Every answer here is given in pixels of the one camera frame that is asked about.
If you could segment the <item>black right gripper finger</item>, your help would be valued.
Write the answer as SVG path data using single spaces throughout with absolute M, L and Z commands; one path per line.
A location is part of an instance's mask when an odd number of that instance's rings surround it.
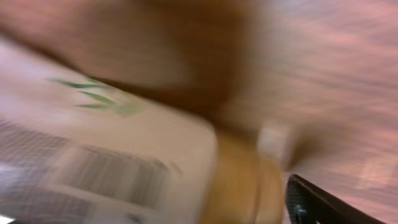
M 285 206 L 291 224 L 384 224 L 297 174 L 289 176 Z

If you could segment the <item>white cosmetic tube gold cap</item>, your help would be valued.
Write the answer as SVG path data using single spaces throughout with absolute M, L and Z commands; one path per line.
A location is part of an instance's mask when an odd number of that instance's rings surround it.
M 2 223 L 280 223 L 282 198 L 245 142 L 1 39 Z

